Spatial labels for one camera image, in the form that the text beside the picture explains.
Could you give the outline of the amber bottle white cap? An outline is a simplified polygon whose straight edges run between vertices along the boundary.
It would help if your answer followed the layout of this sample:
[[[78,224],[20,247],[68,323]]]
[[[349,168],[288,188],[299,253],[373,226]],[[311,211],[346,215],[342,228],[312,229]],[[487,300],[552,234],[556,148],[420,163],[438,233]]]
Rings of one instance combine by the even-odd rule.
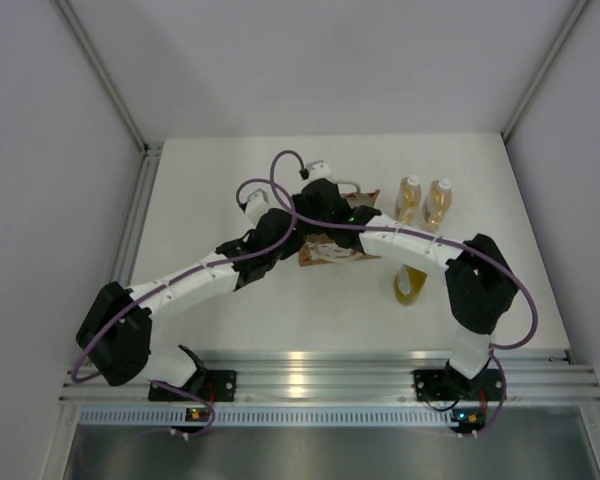
[[[417,214],[422,197],[420,178],[410,175],[401,180],[395,202],[396,219],[410,225]]]
[[[452,182],[449,178],[434,180],[422,206],[421,225],[425,231],[439,230],[452,203]]]

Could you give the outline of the yellow bottle red cap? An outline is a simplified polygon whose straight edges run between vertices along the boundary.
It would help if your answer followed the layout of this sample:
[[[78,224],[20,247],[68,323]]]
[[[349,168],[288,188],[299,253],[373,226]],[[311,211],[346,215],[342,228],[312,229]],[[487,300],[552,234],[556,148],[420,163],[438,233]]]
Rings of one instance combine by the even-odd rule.
[[[427,274],[407,265],[402,265],[393,281],[396,300],[405,306],[412,305],[418,299],[427,280]]]

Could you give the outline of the burlap watermelon print bag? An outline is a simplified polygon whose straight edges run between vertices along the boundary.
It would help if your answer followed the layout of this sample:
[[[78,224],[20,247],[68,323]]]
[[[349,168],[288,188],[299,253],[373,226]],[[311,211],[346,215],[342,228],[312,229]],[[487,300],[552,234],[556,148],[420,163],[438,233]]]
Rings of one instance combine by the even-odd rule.
[[[341,197],[346,200],[350,207],[376,206],[380,194],[379,189],[365,192],[358,182],[351,180],[337,180],[336,185],[339,189],[345,189],[345,192],[341,193]],[[374,259],[374,256],[363,254],[352,248],[340,247],[325,234],[309,235],[305,244],[298,252],[298,264],[300,267],[347,263],[368,259]]]

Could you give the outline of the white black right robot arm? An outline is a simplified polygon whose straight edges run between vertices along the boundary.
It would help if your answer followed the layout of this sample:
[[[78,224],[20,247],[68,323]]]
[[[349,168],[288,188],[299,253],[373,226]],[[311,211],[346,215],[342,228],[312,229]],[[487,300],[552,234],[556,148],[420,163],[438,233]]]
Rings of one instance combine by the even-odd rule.
[[[447,389],[468,397],[480,388],[492,335],[519,287],[493,239],[477,234],[458,243],[395,221],[380,210],[352,207],[335,183],[321,178],[292,196],[299,226],[323,233],[342,248],[384,257],[445,282],[458,323],[445,373]]]

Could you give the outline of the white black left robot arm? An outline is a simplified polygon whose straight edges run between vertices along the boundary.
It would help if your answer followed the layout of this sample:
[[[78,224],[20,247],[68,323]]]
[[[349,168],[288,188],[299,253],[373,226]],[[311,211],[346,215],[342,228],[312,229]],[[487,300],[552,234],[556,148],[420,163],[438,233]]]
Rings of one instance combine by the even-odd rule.
[[[161,346],[154,336],[157,325],[262,279],[302,243],[293,217],[271,208],[255,228],[190,267],[140,285],[111,282],[102,287],[76,343],[111,386],[146,379],[171,385],[184,399],[195,399],[206,386],[203,363],[184,345]]]

